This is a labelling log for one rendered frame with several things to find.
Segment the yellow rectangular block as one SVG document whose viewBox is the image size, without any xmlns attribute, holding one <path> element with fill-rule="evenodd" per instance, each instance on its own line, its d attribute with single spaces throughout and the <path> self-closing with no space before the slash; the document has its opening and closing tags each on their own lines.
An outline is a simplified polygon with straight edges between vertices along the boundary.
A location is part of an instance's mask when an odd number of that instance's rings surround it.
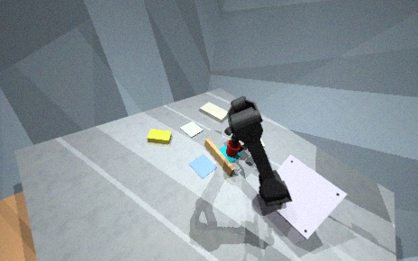
<svg viewBox="0 0 418 261">
<path fill-rule="evenodd" d="M 166 130 L 150 130 L 148 142 L 169 144 L 171 138 L 171 131 Z"/>
</svg>

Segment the tan wooden bar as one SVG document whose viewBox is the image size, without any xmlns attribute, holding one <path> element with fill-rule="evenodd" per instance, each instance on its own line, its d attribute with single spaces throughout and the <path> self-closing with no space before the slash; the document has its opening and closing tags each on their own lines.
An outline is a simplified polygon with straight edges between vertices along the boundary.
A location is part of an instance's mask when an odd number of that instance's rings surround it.
<svg viewBox="0 0 418 261">
<path fill-rule="evenodd" d="M 205 140 L 204 146 L 213 155 L 213 157 L 217 160 L 225 172 L 231 176 L 235 168 L 221 153 L 221 151 L 209 139 Z"/>
</svg>

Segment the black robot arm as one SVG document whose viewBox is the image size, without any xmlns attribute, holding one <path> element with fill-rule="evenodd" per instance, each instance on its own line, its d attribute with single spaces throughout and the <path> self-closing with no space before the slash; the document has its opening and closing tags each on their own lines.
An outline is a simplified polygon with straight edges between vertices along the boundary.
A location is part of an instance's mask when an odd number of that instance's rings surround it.
<svg viewBox="0 0 418 261">
<path fill-rule="evenodd" d="M 247 144 L 259 171 L 259 195 L 267 207 L 292 202 L 285 180 L 281 180 L 276 170 L 272 170 L 261 143 L 262 118 L 257 105 L 246 96 L 231 101 L 227 112 L 231 131 L 238 140 Z M 279 206 L 280 206 L 279 205 Z"/>
</svg>

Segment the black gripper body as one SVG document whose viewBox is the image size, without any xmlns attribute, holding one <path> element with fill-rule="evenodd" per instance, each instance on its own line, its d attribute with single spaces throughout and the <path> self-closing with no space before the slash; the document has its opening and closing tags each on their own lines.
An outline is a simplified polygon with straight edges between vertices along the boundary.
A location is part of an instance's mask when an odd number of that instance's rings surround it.
<svg viewBox="0 0 418 261">
<path fill-rule="evenodd" d="M 232 138 L 233 138 L 233 139 L 235 139 L 235 140 L 237 139 L 237 137 L 236 137 L 235 133 L 231 131 L 231 128 L 230 128 L 230 127 L 226 128 L 226 129 L 225 129 L 225 131 L 224 131 L 224 133 L 225 133 L 225 134 L 227 134 L 228 136 L 230 136 L 230 135 L 232 134 Z M 244 142 L 243 142 L 243 143 L 244 143 Z M 246 148 L 248 149 L 247 144 L 245 144 L 245 143 L 244 143 L 244 145 L 243 145 L 243 146 L 244 146 L 244 147 L 246 147 Z M 248 151 L 249 151 L 249 149 L 248 149 Z M 249 151 L 249 152 L 250 152 L 250 151 Z"/>
</svg>

